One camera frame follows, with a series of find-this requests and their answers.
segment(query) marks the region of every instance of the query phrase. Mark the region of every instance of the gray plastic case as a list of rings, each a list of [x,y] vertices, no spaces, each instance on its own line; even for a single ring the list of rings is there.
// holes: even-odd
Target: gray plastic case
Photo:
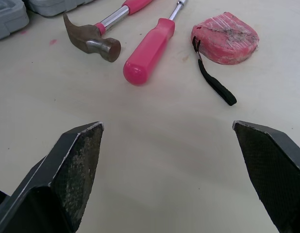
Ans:
[[[26,7],[21,0],[0,0],[0,39],[29,23]]]
[[[27,8],[43,16],[55,16],[93,0],[24,0]]]

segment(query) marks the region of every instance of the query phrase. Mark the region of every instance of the hammer claw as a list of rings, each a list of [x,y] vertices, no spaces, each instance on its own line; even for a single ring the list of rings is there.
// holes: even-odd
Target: hammer claw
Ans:
[[[70,22],[66,13],[64,23],[71,43],[86,53],[99,53],[108,62],[114,62],[120,55],[121,43],[115,39],[102,39],[99,29],[94,25],[76,26]]]

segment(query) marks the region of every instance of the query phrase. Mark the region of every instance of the black wrist strap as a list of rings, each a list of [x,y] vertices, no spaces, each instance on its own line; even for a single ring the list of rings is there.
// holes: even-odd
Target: black wrist strap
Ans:
[[[217,79],[212,77],[207,73],[205,70],[202,58],[199,53],[200,48],[200,41],[198,42],[198,45],[195,44],[196,37],[193,38],[192,44],[194,47],[195,52],[198,54],[199,57],[199,67],[202,75],[204,76],[205,80],[208,82],[208,84],[226,101],[226,103],[230,106],[236,104],[237,100],[235,96],[227,89],[225,88]]]

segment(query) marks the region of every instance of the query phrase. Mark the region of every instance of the claw hammer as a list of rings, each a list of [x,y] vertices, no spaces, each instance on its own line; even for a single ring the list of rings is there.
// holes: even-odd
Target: claw hammer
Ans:
[[[113,38],[103,39],[102,35],[127,15],[132,15],[153,0],[126,0],[122,7],[95,25],[75,26],[66,13],[65,26],[71,43],[86,53],[99,53],[108,62],[114,62],[121,53],[121,43]]]

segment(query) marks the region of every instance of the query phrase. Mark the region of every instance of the white tabletop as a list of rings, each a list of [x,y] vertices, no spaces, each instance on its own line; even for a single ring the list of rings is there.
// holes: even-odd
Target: white tabletop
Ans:
[[[122,4],[96,0],[68,13],[95,24]],[[155,0],[106,37],[123,49],[108,63],[74,47],[62,15],[30,13],[0,41],[0,189],[11,195],[59,136],[105,125],[95,183],[79,233],[276,233],[249,180],[234,120],[286,132],[300,146],[300,0],[189,0],[142,87],[125,61],[176,0]],[[237,97],[228,106],[202,77],[192,27],[231,12],[260,36],[246,62],[206,69]]]

